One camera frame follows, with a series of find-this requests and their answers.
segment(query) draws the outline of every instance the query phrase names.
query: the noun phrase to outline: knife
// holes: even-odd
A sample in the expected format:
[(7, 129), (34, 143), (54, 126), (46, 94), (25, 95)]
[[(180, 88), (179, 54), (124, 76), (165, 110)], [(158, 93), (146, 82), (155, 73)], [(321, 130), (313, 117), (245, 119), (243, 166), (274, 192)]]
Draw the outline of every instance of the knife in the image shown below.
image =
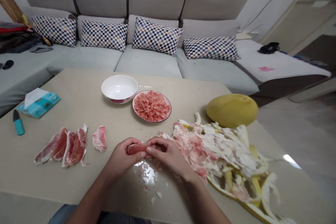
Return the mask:
[(20, 119), (19, 112), (17, 110), (14, 110), (13, 112), (13, 121), (15, 124), (17, 135), (23, 135), (25, 133), (25, 129), (23, 128), (23, 124)]

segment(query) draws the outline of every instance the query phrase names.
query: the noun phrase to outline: blue tissue box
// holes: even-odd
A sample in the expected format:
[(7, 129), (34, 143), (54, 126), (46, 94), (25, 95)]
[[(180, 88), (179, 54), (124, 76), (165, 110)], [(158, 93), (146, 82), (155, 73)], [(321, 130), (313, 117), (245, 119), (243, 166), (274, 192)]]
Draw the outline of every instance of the blue tissue box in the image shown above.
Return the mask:
[(23, 114), (39, 119), (43, 116), (49, 109), (51, 109), (57, 102), (59, 102), (60, 97), (55, 93), (47, 93), (40, 99), (36, 100), (30, 104), (26, 109), (25, 104), (21, 104), (16, 109)]

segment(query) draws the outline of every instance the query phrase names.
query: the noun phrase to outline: gray sectional sofa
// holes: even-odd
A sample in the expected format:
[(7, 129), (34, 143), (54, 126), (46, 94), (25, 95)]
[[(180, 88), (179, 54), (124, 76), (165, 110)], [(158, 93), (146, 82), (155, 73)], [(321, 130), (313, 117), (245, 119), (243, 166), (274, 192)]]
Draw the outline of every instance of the gray sectional sofa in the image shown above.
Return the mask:
[[(259, 106), (313, 85), (330, 76), (328, 71), (276, 53), (262, 55), (262, 45), (251, 41), (236, 42), (240, 60), (187, 59), (183, 39), (193, 37), (235, 36), (236, 20), (247, 0), (28, 0), (21, 7), (31, 20), (33, 15), (77, 19), (78, 41), (74, 48), (54, 45), (41, 54), (29, 51), (4, 54), (1, 62), (12, 59), (9, 70), (0, 71), (0, 116), (24, 100), (25, 94), (43, 85), (65, 68), (109, 69), (172, 78), (224, 83), (232, 92), (253, 97)], [(182, 27), (184, 32), (176, 56), (133, 49), (137, 16), (154, 23)], [(128, 22), (124, 52), (113, 49), (81, 47), (82, 20), (102, 23)], [(262, 71), (260, 67), (274, 71)]]

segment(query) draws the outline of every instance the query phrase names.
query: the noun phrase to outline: hand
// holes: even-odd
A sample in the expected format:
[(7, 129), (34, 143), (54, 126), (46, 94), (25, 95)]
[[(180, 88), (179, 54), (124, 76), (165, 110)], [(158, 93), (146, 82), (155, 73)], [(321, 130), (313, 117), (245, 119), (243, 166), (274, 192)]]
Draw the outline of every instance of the hand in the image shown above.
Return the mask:
[(195, 175), (195, 172), (172, 140), (155, 136), (149, 139), (146, 145), (146, 151), (149, 155), (163, 162), (181, 178), (186, 179)]
[(110, 159), (102, 170), (102, 173), (108, 179), (109, 184), (112, 184), (115, 180), (119, 179), (129, 168), (145, 157), (145, 152), (138, 152), (134, 155), (127, 154), (127, 147), (135, 143), (142, 144), (136, 138), (127, 138), (114, 148)]

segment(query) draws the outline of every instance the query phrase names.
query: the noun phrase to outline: white bowl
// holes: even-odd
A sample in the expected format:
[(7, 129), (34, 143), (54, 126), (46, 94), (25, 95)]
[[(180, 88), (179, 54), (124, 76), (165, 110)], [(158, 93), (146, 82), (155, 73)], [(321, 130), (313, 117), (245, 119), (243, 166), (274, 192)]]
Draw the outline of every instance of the white bowl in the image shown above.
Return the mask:
[(104, 80), (101, 91), (105, 98), (115, 104), (131, 101), (137, 93), (138, 83), (128, 75), (114, 75)]

